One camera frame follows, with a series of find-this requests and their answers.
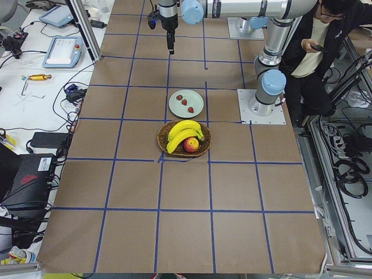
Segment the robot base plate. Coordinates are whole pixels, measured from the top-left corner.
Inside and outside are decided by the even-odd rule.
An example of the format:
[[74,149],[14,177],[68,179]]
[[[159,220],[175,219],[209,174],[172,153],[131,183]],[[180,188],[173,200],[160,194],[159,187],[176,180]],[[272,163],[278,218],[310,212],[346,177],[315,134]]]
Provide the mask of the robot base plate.
[[264,40],[262,28],[257,29],[251,33],[241,33],[237,29],[237,24],[239,17],[229,17],[228,22],[228,32],[231,39],[242,39],[242,40]]
[[273,112],[268,116],[258,116],[248,108],[248,101],[254,98],[256,90],[238,89],[239,109],[241,121],[245,124],[268,124],[268,125],[285,125],[285,118],[281,106],[275,106]]

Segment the red logo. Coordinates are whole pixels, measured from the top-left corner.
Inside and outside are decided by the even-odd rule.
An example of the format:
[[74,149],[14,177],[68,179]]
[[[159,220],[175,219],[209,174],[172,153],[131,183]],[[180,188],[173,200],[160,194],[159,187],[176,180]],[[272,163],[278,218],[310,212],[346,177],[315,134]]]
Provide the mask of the red logo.
[[21,183],[22,184],[26,184],[26,183],[29,183],[31,180],[35,180],[35,179],[37,179],[37,176],[35,176],[35,175],[31,175],[31,176],[27,175],[27,176],[25,176],[25,177],[22,178]]

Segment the white table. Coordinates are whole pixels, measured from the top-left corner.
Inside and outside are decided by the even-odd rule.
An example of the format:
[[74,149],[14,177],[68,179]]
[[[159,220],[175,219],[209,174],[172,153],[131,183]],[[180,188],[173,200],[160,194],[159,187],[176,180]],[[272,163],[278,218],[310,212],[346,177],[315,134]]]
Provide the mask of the white table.
[[[109,12],[108,13],[101,13],[101,21],[106,23],[109,21],[112,6],[114,3],[114,0],[108,0],[108,6],[109,6]],[[91,0],[88,1],[88,5],[86,9],[90,6],[97,6],[98,2],[97,0]],[[21,50],[22,51],[47,51],[49,48],[49,45],[51,44],[52,38],[41,34],[42,28],[45,26],[45,23],[37,22],[39,21],[39,17],[42,16],[46,11],[43,10],[32,10],[28,16],[26,17],[24,23],[21,27],[28,26],[31,22],[35,22],[33,25],[28,26],[24,29],[25,32],[28,32],[28,37],[24,41]],[[103,36],[105,35],[106,28],[92,28],[93,33],[95,35],[95,38],[97,40],[97,43],[99,46],[101,46]],[[48,34],[49,36],[59,35],[59,36],[67,36],[73,33],[78,32],[78,28],[68,25],[64,28],[57,28],[55,26],[52,26],[48,24],[44,30],[43,33]],[[78,32],[77,34],[71,35],[73,36],[81,36]],[[4,69],[9,68],[10,65],[20,68],[20,69],[40,69],[45,70],[42,66],[42,62],[44,60],[45,54],[43,53],[23,53],[20,57],[20,59],[9,59],[4,64]],[[3,62],[5,58],[0,59],[0,64]],[[64,68],[64,69],[58,69],[58,71],[80,71],[83,68],[87,67],[92,63],[92,60],[89,56],[89,53],[87,49],[84,47],[83,52],[81,54],[81,57],[79,59],[79,62],[74,68]],[[88,68],[86,71],[93,71],[93,67]]]
[[[111,14],[112,6],[115,0],[107,0],[109,12],[101,13],[101,21],[107,23]],[[86,9],[91,6],[98,7],[97,0],[86,1]],[[41,10],[32,10],[27,16],[26,20],[22,24],[22,27],[29,25],[33,21],[39,20],[39,16],[44,14]],[[44,23],[35,22],[33,25],[28,26],[24,29],[28,32],[24,44],[22,45],[22,51],[35,50],[35,51],[47,51],[52,38],[47,37],[40,33],[44,27]],[[66,36],[71,33],[77,32],[78,29],[74,26],[67,26],[65,28],[56,28],[51,25],[47,25],[43,32],[48,35],[60,35]],[[103,36],[106,28],[93,28],[93,32],[96,36],[98,45],[101,46]],[[75,111],[75,106],[68,101],[61,101],[65,99],[66,94],[63,90],[59,93],[60,89],[71,79],[71,83],[79,82],[89,84],[90,78],[94,66],[87,67],[92,64],[92,60],[89,53],[84,48],[81,58],[78,64],[71,69],[45,69],[42,67],[45,54],[43,53],[23,53],[20,59],[9,59],[0,69],[0,127],[7,130],[7,134],[16,140],[16,147],[13,150],[17,154],[27,153],[26,143],[33,137],[36,128],[54,131],[61,127],[58,132],[66,133],[67,128],[65,121],[55,114],[67,118],[66,112]],[[8,56],[0,59],[0,64]],[[30,76],[33,74],[50,74],[52,78],[45,81],[28,81],[27,88],[24,88],[23,76]],[[81,84],[77,84],[80,88],[86,88]],[[26,128],[35,130],[24,130],[13,128]],[[55,153],[55,149],[35,149],[37,153]],[[57,167],[55,173],[60,174],[61,167]],[[49,195],[49,201],[53,202],[55,199],[56,191],[51,191]],[[46,223],[42,223],[40,231],[45,229]],[[41,246],[41,242],[32,244],[29,251],[38,253]],[[38,273],[33,273],[32,278],[38,277]]]

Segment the black jacket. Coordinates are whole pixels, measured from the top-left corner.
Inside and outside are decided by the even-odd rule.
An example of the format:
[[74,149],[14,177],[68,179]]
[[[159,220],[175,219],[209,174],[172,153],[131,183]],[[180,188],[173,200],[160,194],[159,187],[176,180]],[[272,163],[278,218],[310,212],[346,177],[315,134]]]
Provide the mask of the black jacket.
[[[317,9],[317,5],[302,17],[291,42],[288,44],[282,56],[280,70],[287,75],[291,74],[297,68],[306,55],[306,52],[301,47],[301,41],[303,39],[309,39],[312,36],[313,16]],[[330,68],[333,60],[338,55],[345,37],[359,25],[372,24],[372,5],[363,4],[357,0],[353,8],[347,11],[345,15],[346,17],[344,19],[333,20],[330,23],[324,41],[324,48],[328,52],[323,53],[323,60],[316,69],[316,73],[319,74],[320,77],[323,77]]]

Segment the fruit basket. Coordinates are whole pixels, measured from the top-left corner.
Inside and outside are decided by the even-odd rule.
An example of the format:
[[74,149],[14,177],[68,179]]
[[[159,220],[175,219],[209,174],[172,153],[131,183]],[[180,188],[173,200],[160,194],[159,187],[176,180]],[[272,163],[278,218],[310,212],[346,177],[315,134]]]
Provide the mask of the fruit basket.
[[204,141],[199,141],[199,148],[197,151],[193,153],[186,152],[181,142],[171,154],[168,153],[167,151],[168,133],[173,128],[173,126],[176,125],[180,121],[182,120],[168,122],[167,124],[165,124],[163,127],[160,128],[158,132],[158,144],[160,148],[164,150],[164,152],[170,156],[182,157],[182,158],[194,158],[194,157],[201,156],[202,154],[207,152],[210,147],[210,144],[212,143],[212,138],[210,136],[209,129],[205,125],[200,123],[201,130],[204,135]]

